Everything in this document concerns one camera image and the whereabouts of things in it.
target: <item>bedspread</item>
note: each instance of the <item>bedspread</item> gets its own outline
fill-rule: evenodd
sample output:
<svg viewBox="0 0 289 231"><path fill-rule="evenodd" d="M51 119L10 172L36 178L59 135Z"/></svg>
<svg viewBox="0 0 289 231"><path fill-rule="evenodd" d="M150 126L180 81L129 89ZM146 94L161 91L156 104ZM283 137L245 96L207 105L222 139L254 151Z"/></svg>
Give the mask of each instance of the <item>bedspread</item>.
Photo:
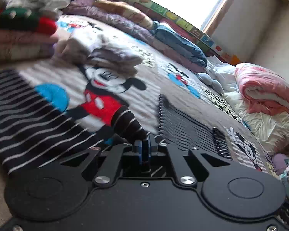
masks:
<svg viewBox="0 0 289 231"><path fill-rule="evenodd" d="M79 18L129 44L143 55L143 62L136 66L135 77L98 66L76 66L57 56L19 66L17 74L0 73L0 161L8 172L44 166L96 145L108 149L111 131L130 139L142 138L133 135L145 131L153 133L158 142L167 142L159 129L159 98L163 94L209 130L217 128L225 136L233 160L269 173L269 161L253 134L229 104L195 74L115 28ZM103 74L111 79L103 79Z"/></svg>

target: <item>silver bolt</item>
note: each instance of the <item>silver bolt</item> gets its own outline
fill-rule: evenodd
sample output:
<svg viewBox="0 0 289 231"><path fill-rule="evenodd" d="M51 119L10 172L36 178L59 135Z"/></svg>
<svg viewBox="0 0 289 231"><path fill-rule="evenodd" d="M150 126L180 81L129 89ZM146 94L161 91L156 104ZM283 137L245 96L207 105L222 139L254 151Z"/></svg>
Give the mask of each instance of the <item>silver bolt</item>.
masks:
<svg viewBox="0 0 289 231"><path fill-rule="evenodd" d="M277 231L277 227L272 225L267 228L267 231Z"/></svg>
<svg viewBox="0 0 289 231"><path fill-rule="evenodd" d="M99 184L107 184L110 182L110 178L107 176L98 176L95 178L95 182Z"/></svg>
<svg viewBox="0 0 289 231"><path fill-rule="evenodd" d="M191 177L191 176L183 176L181 177L180 181L183 184L193 184L196 180L194 177Z"/></svg>
<svg viewBox="0 0 289 231"><path fill-rule="evenodd" d="M16 225L16 226L13 227L13 231L22 231L22 227Z"/></svg>
<svg viewBox="0 0 289 231"><path fill-rule="evenodd" d="M150 186L150 184L148 182L143 182L140 184L142 187L148 187Z"/></svg>

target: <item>purple blanket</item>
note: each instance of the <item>purple blanket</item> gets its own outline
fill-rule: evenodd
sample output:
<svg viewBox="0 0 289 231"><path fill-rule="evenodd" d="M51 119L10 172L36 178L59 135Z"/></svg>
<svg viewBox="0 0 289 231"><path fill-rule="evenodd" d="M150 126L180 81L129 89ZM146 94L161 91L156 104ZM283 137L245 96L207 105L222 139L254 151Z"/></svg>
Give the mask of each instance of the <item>purple blanket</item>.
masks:
<svg viewBox="0 0 289 231"><path fill-rule="evenodd" d="M110 26L113 26L135 38L141 40L156 50L163 53L165 56L183 65L194 73L206 72L203 67L187 60L185 57L177 53L171 47L162 43L153 37L153 35L138 24L127 20L123 16L110 14L100 8L92 6L95 0L75 0L70 5L63 9L64 14L87 16L98 21L102 21Z"/></svg>

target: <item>pink blanket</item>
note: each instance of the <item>pink blanket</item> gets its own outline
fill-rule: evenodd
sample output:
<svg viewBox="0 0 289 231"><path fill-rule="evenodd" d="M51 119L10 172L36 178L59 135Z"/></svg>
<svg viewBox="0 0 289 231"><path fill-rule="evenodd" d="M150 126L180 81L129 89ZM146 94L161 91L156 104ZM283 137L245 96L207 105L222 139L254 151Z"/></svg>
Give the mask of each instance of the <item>pink blanket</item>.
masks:
<svg viewBox="0 0 289 231"><path fill-rule="evenodd" d="M289 113L289 84L275 72L250 63L236 66L241 95L249 101L249 113Z"/></svg>

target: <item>blue circle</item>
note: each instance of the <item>blue circle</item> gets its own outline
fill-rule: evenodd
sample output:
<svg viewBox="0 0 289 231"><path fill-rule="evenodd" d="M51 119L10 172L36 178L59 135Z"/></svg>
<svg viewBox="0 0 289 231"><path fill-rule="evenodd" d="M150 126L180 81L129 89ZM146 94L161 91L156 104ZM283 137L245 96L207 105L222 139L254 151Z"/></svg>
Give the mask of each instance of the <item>blue circle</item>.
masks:
<svg viewBox="0 0 289 231"><path fill-rule="evenodd" d="M68 95L60 86L51 83L43 83L36 86L35 90L61 112L64 112L68 107Z"/></svg>

